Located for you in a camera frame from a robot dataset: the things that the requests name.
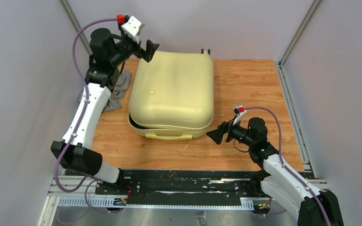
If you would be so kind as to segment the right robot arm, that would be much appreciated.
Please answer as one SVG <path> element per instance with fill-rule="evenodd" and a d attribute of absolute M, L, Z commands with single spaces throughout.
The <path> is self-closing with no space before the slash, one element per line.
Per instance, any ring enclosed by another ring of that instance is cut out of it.
<path fill-rule="evenodd" d="M 247 145 L 251 160 L 261 168 L 250 179 L 252 194 L 274 198 L 299 226 L 344 225 L 336 195 L 330 190 L 322 191 L 291 168 L 268 141 L 267 133 L 265 121 L 254 117 L 247 128 L 224 121 L 206 135 L 217 145 L 223 140 Z"/>

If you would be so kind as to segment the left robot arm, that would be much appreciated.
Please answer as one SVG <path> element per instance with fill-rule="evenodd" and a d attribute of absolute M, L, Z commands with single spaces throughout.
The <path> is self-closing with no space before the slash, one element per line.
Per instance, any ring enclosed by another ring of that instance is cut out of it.
<path fill-rule="evenodd" d="M 61 166 L 107 182 L 107 188 L 113 194 L 121 194 L 125 190 L 121 169 L 105 163 L 102 155 L 91 149 L 92 140 L 99 117 L 120 77 L 118 66 L 132 55 L 150 62 L 159 44 L 147 40 L 146 48 L 141 48 L 139 35 L 142 28 L 135 25 L 120 28 L 120 31 L 120 35 L 115 35 L 106 28 L 99 28 L 90 36 L 92 54 L 83 77 L 82 99 L 68 131 L 61 141 L 54 141 L 51 145 L 57 159 L 54 174 L 57 182 Z"/>

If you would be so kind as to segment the cream suitcase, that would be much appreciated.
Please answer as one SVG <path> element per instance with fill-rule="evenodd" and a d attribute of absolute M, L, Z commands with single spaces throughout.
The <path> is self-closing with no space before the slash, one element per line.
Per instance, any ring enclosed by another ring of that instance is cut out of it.
<path fill-rule="evenodd" d="M 128 123 L 140 136 L 188 140 L 204 135 L 214 118 L 214 64 L 200 53 L 157 51 L 140 60 L 128 103 Z"/>

